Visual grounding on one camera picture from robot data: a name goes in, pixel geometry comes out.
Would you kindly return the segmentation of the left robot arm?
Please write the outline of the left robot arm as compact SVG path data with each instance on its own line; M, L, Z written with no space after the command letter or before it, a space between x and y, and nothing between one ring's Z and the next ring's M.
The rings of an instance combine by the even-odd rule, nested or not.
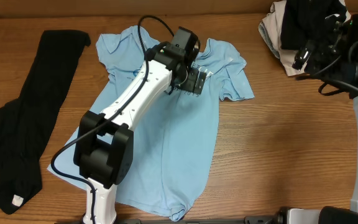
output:
M73 156L88 181L82 223L114 223L117 185L132 164L135 127L163 92L177 88L201 94L206 74L191 66L199 51L197 35L180 27L171 42L146 51L137 76L114 103L83 115Z

